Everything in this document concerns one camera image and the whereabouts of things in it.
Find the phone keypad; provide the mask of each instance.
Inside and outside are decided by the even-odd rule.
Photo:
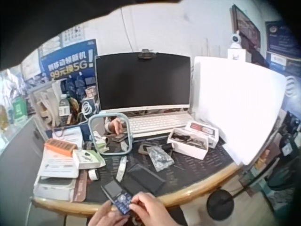
[[[132,201],[132,196],[128,193],[122,193],[115,201],[115,206],[118,210],[123,214],[126,215],[129,211],[129,204]]]

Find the wooden desk edge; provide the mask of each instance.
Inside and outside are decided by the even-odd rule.
[[[226,180],[234,176],[239,169],[240,167],[238,165],[232,163],[205,180],[197,182],[179,191],[160,196],[159,199],[166,207],[190,202],[193,199],[210,193],[221,186],[221,184],[225,183]],[[64,215],[76,216],[91,216],[101,207],[100,204],[74,203],[39,197],[33,197],[32,202],[35,206],[43,209]]]

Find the white keyboard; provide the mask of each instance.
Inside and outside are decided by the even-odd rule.
[[[164,113],[129,118],[133,134],[184,127],[193,118],[188,113]]]

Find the orange box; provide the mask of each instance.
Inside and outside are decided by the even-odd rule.
[[[72,157],[73,150],[77,149],[77,146],[75,144],[71,144],[62,140],[56,140],[53,138],[50,138],[48,141],[46,141],[44,146],[51,151],[68,157]]]

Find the black lamp base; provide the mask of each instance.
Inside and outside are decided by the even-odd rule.
[[[213,220],[222,221],[231,216],[234,210],[232,195],[226,190],[217,190],[207,199],[207,211]]]

